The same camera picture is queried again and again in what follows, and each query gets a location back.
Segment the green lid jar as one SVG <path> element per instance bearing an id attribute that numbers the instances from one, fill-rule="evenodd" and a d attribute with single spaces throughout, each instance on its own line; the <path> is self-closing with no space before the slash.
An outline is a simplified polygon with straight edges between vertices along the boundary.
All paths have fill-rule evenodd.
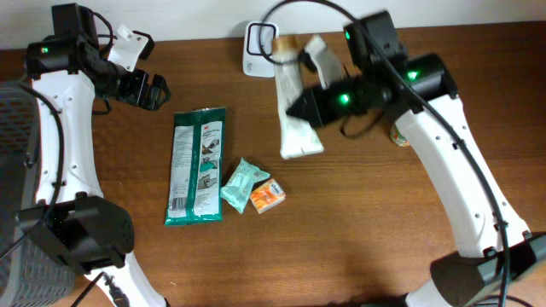
<path id="1" fill-rule="evenodd" d="M 410 143 L 407 138 L 400 132 L 396 125 L 393 125 L 389 132 L 389 137 L 392 142 L 401 148 L 409 147 Z"/>

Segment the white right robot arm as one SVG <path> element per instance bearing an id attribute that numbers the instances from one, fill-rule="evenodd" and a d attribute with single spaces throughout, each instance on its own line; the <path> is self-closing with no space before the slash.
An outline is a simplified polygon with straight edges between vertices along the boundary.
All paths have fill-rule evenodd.
<path id="1" fill-rule="evenodd" d="M 458 88 L 436 54 L 407 55 L 382 11 L 344 28 L 359 74 L 347 75 L 320 37 L 299 55 L 320 84 L 288 109 L 314 128 L 371 109 L 384 112 L 424 165 L 444 206 L 456 250 L 431 263 L 418 289 L 394 306 L 502 306 L 508 285 L 545 262 L 545 236 L 530 231 L 486 164 L 468 127 Z"/>

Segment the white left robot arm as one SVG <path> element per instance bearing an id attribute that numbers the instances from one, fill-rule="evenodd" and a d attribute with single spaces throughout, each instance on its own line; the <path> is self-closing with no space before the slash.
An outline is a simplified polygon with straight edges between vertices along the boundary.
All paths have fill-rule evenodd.
<path id="1" fill-rule="evenodd" d="M 148 111 L 170 99 L 164 77 L 137 68 L 154 40 L 120 27 L 100 45 L 97 12 L 67 3 L 51 13 L 53 34 L 26 51 L 31 82 L 23 90 L 38 104 L 41 169 L 36 205 L 16 221 L 54 263 L 89 278 L 112 304 L 165 306 L 136 260 L 128 211 L 103 196 L 92 141 L 96 99 Z"/>

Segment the green wipes package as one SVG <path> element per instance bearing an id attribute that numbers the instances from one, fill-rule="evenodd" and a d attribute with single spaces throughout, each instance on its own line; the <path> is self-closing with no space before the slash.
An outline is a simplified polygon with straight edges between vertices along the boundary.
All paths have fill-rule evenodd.
<path id="1" fill-rule="evenodd" d="M 224 107 L 174 115 L 165 226 L 223 219 L 220 189 L 225 119 Z"/>

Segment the teal tissue pack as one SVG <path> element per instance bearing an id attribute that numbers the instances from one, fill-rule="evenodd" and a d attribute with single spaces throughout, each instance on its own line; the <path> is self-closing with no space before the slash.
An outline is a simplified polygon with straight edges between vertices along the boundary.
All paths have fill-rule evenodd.
<path id="1" fill-rule="evenodd" d="M 228 182 L 221 187 L 220 195 L 242 214 L 250 199 L 253 186 L 270 178 L 270 174 L 241 159 Z"/>

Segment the orange tissue pack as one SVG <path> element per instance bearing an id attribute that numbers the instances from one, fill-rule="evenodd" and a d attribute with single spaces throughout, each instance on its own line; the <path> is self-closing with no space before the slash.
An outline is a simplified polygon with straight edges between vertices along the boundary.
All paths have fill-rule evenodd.
<path id="1" fill-rule="evenodd" d="M 286 197 L 287 195 L 280 184 L 271 178 L 251 192 L 250 201 L 258 214 L 262 214 L 282 203 Z"/>

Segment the white long snack pouch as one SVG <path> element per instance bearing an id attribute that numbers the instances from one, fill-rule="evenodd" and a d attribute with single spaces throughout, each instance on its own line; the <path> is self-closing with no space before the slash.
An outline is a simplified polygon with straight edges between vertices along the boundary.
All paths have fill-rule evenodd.
<path id="1" fill-rule="evenodd" d="M 310 124 L 287 115 L 287 110 L 303 92 L 299 63 L 275 66 L 274 72 L 281 128 L 280 155 L 283 159 L 295 159 L 322 153 L 324 147 Z"/>

